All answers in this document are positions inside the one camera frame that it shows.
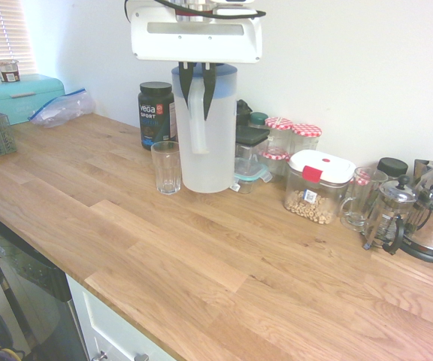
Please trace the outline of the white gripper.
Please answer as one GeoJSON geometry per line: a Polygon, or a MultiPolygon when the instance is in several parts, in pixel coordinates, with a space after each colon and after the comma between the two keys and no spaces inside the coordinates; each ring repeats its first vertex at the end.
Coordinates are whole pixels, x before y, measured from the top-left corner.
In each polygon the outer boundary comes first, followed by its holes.
{"type": "Polygon", "coordinates": [[[262,56],[262,12],[251,1],[126,1],[125,15],[138,59],[179,62],[188,108],[194,68],[203,62],[205,120],[217,82],[215,63],[255,63],[262,56]]]}

